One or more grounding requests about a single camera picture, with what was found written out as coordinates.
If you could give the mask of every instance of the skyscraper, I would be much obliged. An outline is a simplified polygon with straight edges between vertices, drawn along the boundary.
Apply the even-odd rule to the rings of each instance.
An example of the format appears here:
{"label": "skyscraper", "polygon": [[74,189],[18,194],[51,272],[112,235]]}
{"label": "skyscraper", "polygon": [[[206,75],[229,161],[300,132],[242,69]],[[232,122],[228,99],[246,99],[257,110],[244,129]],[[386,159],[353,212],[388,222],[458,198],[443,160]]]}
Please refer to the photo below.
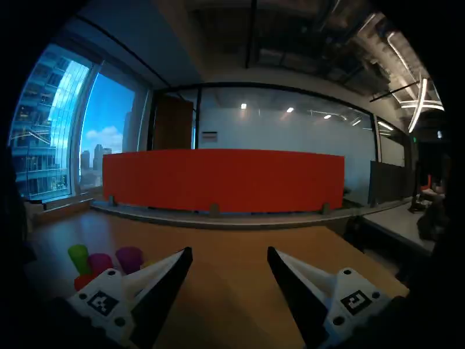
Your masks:
{"label": "skyscraper", "polygon": [[[68,58],[68,52],[50,45],[39,58],[20,97],[10,131],[13,165],[19,192],[35,200],[70,192],[67,147],[62,130],[71,124],[74,103],[61,107],[85,79],[88,68]],[[65,89],[62,81],[75,81]]]}
{"label": "skyscraper", "polygon": [[81,169],[88,170],[91,163],[91,153],[85,150],[81,153]]}
{"label": "skyscraper", "polygon": [[103,160],[103,147],[102,144],[97,144],[94,149],[94,163],[93,169],[102,170],[102,160]]}

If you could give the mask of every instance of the desk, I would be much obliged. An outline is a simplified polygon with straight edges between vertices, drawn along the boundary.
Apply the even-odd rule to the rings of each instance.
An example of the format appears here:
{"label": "desk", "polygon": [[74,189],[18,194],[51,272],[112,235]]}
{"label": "desk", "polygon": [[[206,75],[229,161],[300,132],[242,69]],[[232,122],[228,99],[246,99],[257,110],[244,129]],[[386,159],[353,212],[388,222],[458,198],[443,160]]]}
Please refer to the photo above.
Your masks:
{"label": "desk", "polygon": [[354,268],[391,297],[408,292],[380,264],[323,226],[202,230],[86,211],[41,226],[30,238],[38,261],[27,265],[27,272],[48,296],[73,293],[77,272],[67,256],[73,244],[112,256],[119,247],[134,245],[147,260],[191,246],[194,261],[157,348],[302,348],[297,325],[266,260],[270,245],[330,273]]}
{"label": "desk", "polygon": [[410,203],[386,209],[381,212],[364,215],[366,223],[382,230],[384,233],[407,244],[416,251],[430,255],[434,249],[433,241],[420,239],[417,222],[424,212],[411,213]]}

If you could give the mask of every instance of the sky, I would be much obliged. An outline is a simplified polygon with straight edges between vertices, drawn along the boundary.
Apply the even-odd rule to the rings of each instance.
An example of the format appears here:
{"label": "sky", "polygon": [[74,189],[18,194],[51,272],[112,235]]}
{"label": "sky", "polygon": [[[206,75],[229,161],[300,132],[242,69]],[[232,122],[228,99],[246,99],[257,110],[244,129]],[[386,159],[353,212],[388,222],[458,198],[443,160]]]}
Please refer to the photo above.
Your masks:
{"label": "sky", "polygon": [[97,144],[111,148],[112,153],[122,151],[124,120],[133,108],[134,95],[125,86],[104,75],[97,75],[81,136],[81,152],[89,150],[91,166]]}

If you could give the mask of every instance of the light fixture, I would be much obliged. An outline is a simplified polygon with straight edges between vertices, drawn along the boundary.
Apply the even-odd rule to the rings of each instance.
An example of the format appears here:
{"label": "light fixture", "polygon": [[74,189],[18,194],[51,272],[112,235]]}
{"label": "light fixture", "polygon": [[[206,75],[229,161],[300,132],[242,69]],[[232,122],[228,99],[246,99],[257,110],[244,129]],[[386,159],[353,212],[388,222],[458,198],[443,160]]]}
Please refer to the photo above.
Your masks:
{"label": "light fixture", "polygon": [[400,59],[400,61],[402,62],[403,66],[405,67],[405,69],[407,70],[407,72],[410,74],[410,77],[413,79],[413,81],[415,81],[415,78],[413,77],[412,75],[412,71],[410,70],[409,66],[407,65],[407,62],[405,62],[405,59],[402,57],[402,55],[400,54],[399,50],[395,48],[395,46],[392,44],[391,42],[391,38],[394,36],[395,32],[393,31],[391,34],[388,35],[388,44],[389,46],[391,46],[391,48],[393,49],[394,53],[397,55],[397,57]]}
{"label": "light fixture", "polygon": [[410,124],[409,124],[409,133],[412,133],[413,129],[415,128],[415,125],[417,124],[418,118],[421,113],[421,109],[423,108],[423,103],[425,101],[427,85],[428,85],[428,79],[423,79],[421,81],[420,97],[418,99],[417,108],[415,109],[415,112],[413,113],[413,116],[412,116],[412,120],[410,121]]}
{"label": "light fixture", "polygon": [[[401,108],[416,108],[416,105],[402,105]],[[444,107],[442,105],[436,105],[436,104],[423,104],[423,108],[431,108],[431,109],[439,109],[440,111],[444,110]]]}
{"label": "light fixture", "polygon": [[[400,101],[399,103],[400,104],[404,104],[404,103],[417,103],[418,100],[416,99],[411,99],[410,101]],[[428,104],[438,104],[438,105],[442,105],[442,102],[441,101],[433,101],[431,99],[425,99],[423,102],[425,103],[428,103]]]}
{"label": "light fixture", "polygon": [[391,126],[389,126],[388,124],[385,124],[382,121],[378,121],[378,125],[381,125],[382,127],[386,127],[389,131],[393,130],[393,128]]}

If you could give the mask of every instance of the cloud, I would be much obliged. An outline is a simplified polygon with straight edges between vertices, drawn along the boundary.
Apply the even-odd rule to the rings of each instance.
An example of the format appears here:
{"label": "cloud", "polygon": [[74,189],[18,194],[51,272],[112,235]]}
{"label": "cloud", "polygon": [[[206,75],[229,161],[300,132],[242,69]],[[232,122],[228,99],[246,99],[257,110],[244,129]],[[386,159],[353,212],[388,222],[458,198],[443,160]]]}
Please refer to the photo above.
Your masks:
{"label": "cloud", "polygon": [[122,152],[123,135],[114,126],[106,127],[101,131],[87,131],[85,137],[91,153],[97,144],[102,144],[104,148],[111,148],[112,153]]}

